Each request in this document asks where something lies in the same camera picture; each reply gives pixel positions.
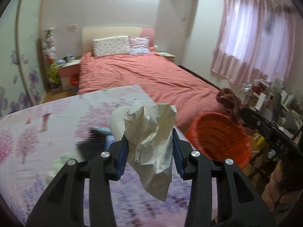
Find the person's right hand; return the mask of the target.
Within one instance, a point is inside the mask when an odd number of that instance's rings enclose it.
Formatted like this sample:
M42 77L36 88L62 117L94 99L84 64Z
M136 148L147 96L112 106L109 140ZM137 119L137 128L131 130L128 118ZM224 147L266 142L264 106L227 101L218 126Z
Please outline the person's right hand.
M282 188L282 181L283 162L280 160L270 174L270 181L266 184L261 195L262 200L272 213L286 214L290 212L302 193L302 190L287 193Z

